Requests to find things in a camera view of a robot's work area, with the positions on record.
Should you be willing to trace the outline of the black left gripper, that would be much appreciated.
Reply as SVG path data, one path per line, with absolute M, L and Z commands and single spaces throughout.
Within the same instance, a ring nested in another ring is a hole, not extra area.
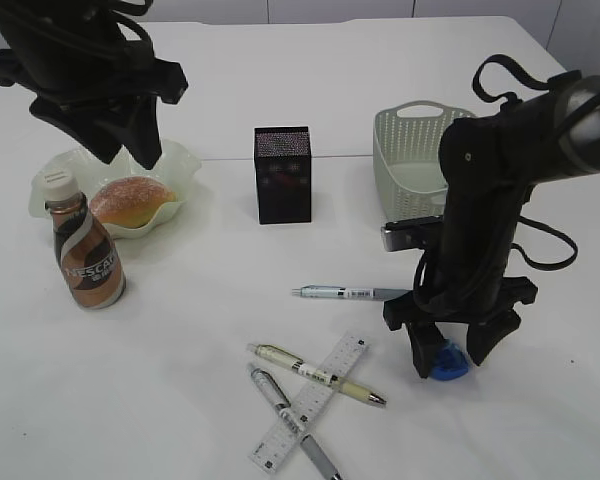
M 35 94 L 29 112 L 72 137 L 104 164 L 122 144 L 152 170 L 162 147 L 156 103 L 177 104 L 187 89 L 179 63 L 159 59 L 149 34 L 118 32 L 111 40 L 68 39 L 23 31 L 0 49 L 0 86 L 18 84 Z M 95 120 L 116 113 L 116 140 Z

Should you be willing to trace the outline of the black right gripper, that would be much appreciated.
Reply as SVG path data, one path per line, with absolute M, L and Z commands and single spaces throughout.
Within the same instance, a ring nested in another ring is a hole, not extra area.
M 447 344 L 435 323 L 468 325 L 467 352 L 475 365 L 481 365 L 501 340 L 520 327 L 514 306 L 532 304 L 537 296 L 537 286 L 524 276 L 503 277 L 492 283 L 486 297 L 474 291 L 466 298 L 436 288 L 432 277 L 426 266 L 417 266 L 412 290 L 386 301 L 382 312 L 389 330 L 406 326 L 413 365 L 421 378 L 429 377 L 438 352 Z

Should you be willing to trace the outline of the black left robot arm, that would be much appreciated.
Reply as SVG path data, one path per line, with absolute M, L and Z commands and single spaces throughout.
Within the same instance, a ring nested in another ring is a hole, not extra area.
M 156 108 L 188 88 L 181 65 L 156 57 L 135 22 L 149 1 L 0 1 L 0 86 L 35 95 L 29 107 L 105 164 L 126 149 L 143 168 L 162 155 Z

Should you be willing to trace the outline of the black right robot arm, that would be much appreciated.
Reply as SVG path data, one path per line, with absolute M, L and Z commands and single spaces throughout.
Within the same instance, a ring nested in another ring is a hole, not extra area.
M 404 247 L 422 255 L 411 290 L 383 309 L 390 330 L 407 331 L 424 378 L 444 345 L 441 324 L 466 326 L 468 355 L 480 364 L 520 326 L 515 305 L 535 301 L 529 279 L 505 274 L 515 231 L 537 185 L 600 174 L 600 76 L 560 75 L 532 100 L 453 121 L 439 163 L 444 212 L 398 223 Z

